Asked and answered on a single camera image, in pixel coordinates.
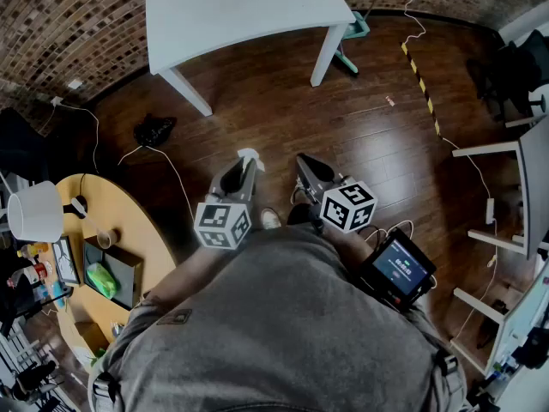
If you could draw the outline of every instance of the white lamp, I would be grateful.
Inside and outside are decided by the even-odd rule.
[[[0,172],[9,192],[8,224],[16,239],[54,243],[63,233],[63,205],[55,185],[42,182],[14,193]]]

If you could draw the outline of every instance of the round wooden table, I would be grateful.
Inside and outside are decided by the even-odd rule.
[[[83,178],[82,175],[71,175],[57,184],[63,205],[70,204],[71,198],[82,194],[87,200],[88,214],[99,227],[120,232],[117,245],[143,259],[142,294],[146,293],[176,267],[170,248],[145,210],[126,191],[96,175],[85,174]],[[83,240],[96,236],[95,229],[76,215],[64,214],[63,235],[69,236],[81,280],[81,286],[76,287],[68,299],[70,311],[78,322],[98,324],[106,339],[113,342],[111,323],[127,324],[130,312],[83,283]],[[40,259],[55,265],[52,249],[42,254]]]

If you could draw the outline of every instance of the black and yellow tape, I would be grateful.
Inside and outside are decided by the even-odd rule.
[[[435,113],[435,107],[432,104],[432,100],[431,100],[431,97],[429,96],[429,92],[427,91],[427,87],[425,86],[425,82],[423,81],[423,78],[419,74],[418,66],[413,61],[412,56],[410,55],[410,52],[408,51],[408,48],[404,43],[401,43],[401,48],[404,51],[406,58],[408,58],[410,65],[412,66],[413,73],[418,78],[419,87],[421,88],[421,91],[425,95],[425,100],[427,101],[427,107],[429,108],[429,112],[431,113],[432,120],[435,124],[435,131],[437,132],[437,136],[442,139],[443,137],[440,134],[440,127],[438,126],[438,119],[437,119],[437,114]]]

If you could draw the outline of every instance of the gray shirt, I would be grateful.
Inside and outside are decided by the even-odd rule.
[[[350,284],[331,244],[284,227],[252,235],[171,312],[136,307],[94,370],[132,412],[450,410],[434,336],[422,312],[405,318]],[[461,369],[460,381],[462,396]]]

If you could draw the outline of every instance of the picture frame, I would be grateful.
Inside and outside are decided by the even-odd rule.
[[[51,243],[51,248],[55,258],[57,279],[68,285],[79,286],[80,277],[76,269],[75,258],[70,249],[69,237],[65,235],[59,241]]]

